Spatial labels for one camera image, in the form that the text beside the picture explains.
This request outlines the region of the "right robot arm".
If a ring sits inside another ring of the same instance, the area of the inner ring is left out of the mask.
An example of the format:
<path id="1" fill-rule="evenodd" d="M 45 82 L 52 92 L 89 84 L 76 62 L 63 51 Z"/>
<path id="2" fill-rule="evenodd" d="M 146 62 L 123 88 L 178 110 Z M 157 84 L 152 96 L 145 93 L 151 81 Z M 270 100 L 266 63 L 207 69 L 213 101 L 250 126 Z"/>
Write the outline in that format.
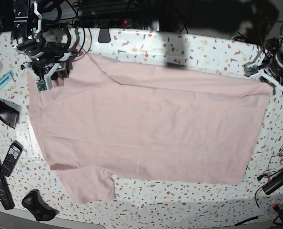
<path id="1" fill-rule="evenodd" d="M 37 90 L 46 91 L 53 81 L 69 75 L 70 60 L 77 50 L 70 50 L 71 34 L 66 23 L 60 23 L 61 0 L 15 0 L 13 1 L 13 30 L 11 40 L 14 49 L 29 57 L 30 62 L 21 65 L 35 78 Z M 67 41 L 53 42 L 44 37 L 50 29 L 60 29 Z"/>

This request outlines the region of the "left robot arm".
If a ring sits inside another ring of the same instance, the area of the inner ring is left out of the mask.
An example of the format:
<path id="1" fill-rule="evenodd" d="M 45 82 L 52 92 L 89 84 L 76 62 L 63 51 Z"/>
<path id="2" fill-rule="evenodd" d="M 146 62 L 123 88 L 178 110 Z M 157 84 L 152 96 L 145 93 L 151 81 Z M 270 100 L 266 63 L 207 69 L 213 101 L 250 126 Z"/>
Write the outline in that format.
<path id="1" fill-rule="evenodd" d="M 267 83 L 283 95 L 283 23 L 279 37 L 262 42 L 255 59 L 243 69 L 246 77 Z"/>

